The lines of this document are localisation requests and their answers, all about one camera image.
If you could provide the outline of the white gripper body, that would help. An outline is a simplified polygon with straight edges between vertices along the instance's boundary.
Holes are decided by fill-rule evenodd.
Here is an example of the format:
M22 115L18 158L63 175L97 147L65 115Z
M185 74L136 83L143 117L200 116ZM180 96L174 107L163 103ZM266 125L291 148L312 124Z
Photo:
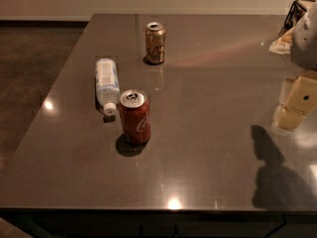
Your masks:
M305 69L317 69L317 3L297 22L291 46L291 59Z

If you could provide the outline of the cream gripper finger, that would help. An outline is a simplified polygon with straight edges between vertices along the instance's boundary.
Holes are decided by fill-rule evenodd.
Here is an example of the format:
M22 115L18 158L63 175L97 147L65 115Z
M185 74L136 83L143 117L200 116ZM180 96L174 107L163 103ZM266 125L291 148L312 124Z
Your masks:
M288 95L291 91L291 88L293 86L293 82L294 80L291 79L291 78L287 78L283 83L282 83L282 86L281 86L281 90L280 90L280 93L279 93L279 103L280 104L284 104L288 98Z
M317 78L301 74L293 80L286 102L278 100L274 113L274 125L286 131L294 131L317 108Z

